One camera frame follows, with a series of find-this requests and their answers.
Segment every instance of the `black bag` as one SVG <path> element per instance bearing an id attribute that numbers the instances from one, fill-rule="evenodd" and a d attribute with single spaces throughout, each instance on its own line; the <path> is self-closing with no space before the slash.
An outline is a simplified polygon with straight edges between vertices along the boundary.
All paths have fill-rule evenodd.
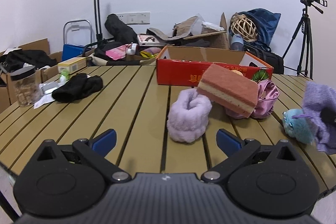
<path id="1" fill-rule="evenodd" d="M 113 35 L 114 40 L 120 42 L 122 45 L 131 43 L 138 44 L 138 37 L 134 30 L 122 22 L 115 14 L 110 14 L 107 17 L 105 28 Z"/>
<path id="2" fill-rule="evenodd" d="M 244 42 L 244 48 L 247 52 L 271 65 L 274 68 L 273 73 L 282 75 L 285 72 L 284 60 L 281 56 L 253 47 L 247 42 Z"/>

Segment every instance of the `blue gripper pad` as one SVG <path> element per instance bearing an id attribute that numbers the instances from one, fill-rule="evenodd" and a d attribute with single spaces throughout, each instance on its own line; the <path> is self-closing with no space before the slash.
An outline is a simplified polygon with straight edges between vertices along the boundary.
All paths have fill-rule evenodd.
<path id="1" fill-rule="evenodd" d="M 91 141 L 90 147 L 99 155 L 105 157 L 117 143 L 117 133 L 114 129 L 108 129 Z"/>
<path id="2" fill-rule="evenodd" d="M 225 129 L 217 131 L 216 142 L 220 150 L 222 150 L 228 157 L 240 150 L 245 144 L 244 141 Z"/>

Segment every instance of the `red cardboard box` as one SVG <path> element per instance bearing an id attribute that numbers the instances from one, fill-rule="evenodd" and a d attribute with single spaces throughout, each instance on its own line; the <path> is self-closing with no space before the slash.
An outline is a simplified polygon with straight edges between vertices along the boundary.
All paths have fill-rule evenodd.
<path id="1" fill-rule="evenodd" d="M 221 48 L 165 46 L 156 62 L 159 85 L 197 86 L 211 64 L 238 70 L 256 82 L 271 79 L 273 73 L 273 67 L 248 52 Z"/>

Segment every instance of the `lavender fuzzy sock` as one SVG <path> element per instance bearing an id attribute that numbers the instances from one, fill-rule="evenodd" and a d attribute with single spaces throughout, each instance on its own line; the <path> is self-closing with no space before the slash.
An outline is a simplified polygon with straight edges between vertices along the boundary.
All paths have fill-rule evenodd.
<path id="1" fill-rule="evenodd" d="M 205 132 L 211 108 L 209 98 L 198 94 L 196 89 L 181 91 L 168 114 L 170 137 L 177 142 L 191 143 L 197 140 Z"/>

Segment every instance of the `camera tripod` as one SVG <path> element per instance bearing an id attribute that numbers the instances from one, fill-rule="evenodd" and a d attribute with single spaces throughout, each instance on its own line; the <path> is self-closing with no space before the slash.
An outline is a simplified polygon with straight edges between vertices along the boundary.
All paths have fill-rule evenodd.
<path id="1" fill-rule="evenodd" d="M 312 41 L 312 36 L 311 36 L 311 25 L 310 25 L 310 18 L 308 15 L 308 6 L 313 6 L 316 10 L 318 10 L 321 14 L 323 14 L 323 10 L 321 10 L 320 8 L 312 4 L 314 1 L 316 1 L 317 3 L 319 3 L 320 5 L 324 7 L 328 6 L 327 1 L 325 0 L 300 0 L 300 2 L 305 5 L 305 8 L 302 9 L 302 17 L 295 29 L 295 32 L 292 36 L 292 40 L 290 41 L 282 57 L 282 58 L 285 58 L 286 54 L 288 53 L 289 48 L 291 47 L 293 41 L 295 40 L 301 28 L 301 32 L 303 33 L 303 41 L 302 41 L 302 49 L 301 49 L 301 54 L 300 54 L 299 65 L 297 66 L 297 69 L 289 68 L 286 66 L 284 67 L 287 69 L 295 70 L 297 73 L 297 76 L 301 74 L 301 75 L 308 77 L 308 63 L 310 61 L 310 76 L 309 76 L 310 79 L 312 79 L 313 77 L 313 41 Z M 305 69 L 302 70 L 303 54 L 305 52 L 306 44 L 307 44 L 306 63 L 305 63 Z"/>

